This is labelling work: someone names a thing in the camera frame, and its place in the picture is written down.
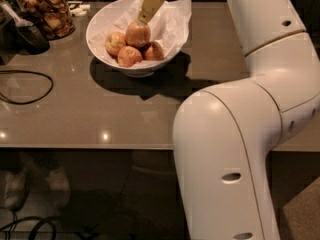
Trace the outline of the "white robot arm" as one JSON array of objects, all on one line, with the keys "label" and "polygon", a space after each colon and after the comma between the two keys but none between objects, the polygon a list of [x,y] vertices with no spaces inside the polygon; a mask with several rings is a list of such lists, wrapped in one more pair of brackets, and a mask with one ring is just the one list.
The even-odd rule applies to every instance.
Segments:
[{"label": "white robot arm", "polygon": [[280,240],[266,157],[320,105],[319,58],[290,0],[227,0],[249,71],[179,107],[173,148],[191,240]]}]

